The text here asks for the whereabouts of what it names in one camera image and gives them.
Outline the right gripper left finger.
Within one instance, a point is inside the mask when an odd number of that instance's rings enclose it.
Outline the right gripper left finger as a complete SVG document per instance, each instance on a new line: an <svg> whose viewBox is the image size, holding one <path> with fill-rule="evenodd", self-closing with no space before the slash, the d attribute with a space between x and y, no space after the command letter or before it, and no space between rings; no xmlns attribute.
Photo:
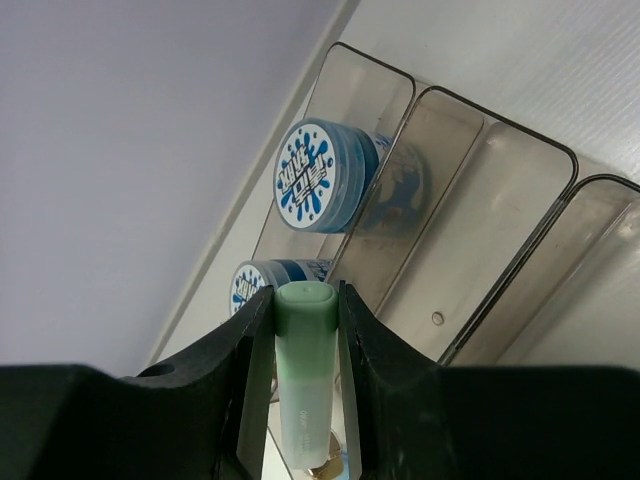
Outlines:
<svg viewBox="0 0 640 480"><path fill-rule="evenodd" d="M1 370L5 479L257 479L273 291L137 376L78 364Z"/></svg>

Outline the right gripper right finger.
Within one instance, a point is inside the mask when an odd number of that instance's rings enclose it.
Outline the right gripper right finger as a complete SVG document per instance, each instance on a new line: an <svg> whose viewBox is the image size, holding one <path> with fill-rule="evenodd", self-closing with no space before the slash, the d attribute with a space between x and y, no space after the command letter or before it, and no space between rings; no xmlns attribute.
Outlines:
<svg viewBox="0 0 640 480"><path fill-rule="evenodd" d="M354 479L635 479L639 374L624 367L445 367L339 288Z"/></svg>

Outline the green highlighter pen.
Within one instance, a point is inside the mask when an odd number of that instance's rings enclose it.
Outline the green highlighter pen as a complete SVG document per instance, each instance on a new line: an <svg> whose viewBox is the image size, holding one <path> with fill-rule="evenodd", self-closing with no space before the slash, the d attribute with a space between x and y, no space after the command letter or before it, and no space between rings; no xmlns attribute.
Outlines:
<svg viewBox="0 0 640 480"><path fill-rule="evenodd" d="M290 468L312 469L329 455L338 294L326 283L297 281L274 300L282 453Z"/></svg>

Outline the blue ink jar front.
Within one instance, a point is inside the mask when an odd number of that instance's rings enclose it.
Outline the blue ink jar front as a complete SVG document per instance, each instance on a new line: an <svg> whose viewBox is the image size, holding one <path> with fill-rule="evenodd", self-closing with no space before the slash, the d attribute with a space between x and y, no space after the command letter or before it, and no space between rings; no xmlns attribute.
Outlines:
<svg viewBox="0 0 640 480"><path fill-rule="evenodd" d="M235 315L261 288L275 289L297 281L324 282L331 261L326 259L249 260L235 270L230 285L229 314Z"/></svg>

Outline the blue ink jar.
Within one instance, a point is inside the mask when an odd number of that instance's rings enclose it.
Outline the blue ink jar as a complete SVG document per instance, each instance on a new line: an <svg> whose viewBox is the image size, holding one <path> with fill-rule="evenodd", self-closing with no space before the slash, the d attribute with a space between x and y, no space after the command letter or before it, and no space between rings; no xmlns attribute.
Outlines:
<svg viewBox="0 0 640 480"><path fill-rule="evenodd" d="M391 139L358 127L305 118L285 135L273 172L275 206L301 232L347 231Z"/></svg>
<svg viewBox="0 0 640 480"><path fill-rule="evenodd" d="M230 285L229 314L235 315L261 288L275 289L297 281L324 282L331 261L326 259L249 260L235 270Z"/></svg>

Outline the blue ink jar back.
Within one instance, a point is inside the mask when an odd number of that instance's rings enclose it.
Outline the blue ink jar back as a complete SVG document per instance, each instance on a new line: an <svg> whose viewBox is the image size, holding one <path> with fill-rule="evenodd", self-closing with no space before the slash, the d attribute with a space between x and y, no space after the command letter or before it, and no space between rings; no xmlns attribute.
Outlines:
<svg viewBox="0 0 640 480"><path fill-rule="evenodd" d="M285 135L273 172L275 206L301 232L347 231L391 139L358 127L305 118Z"/></svg>

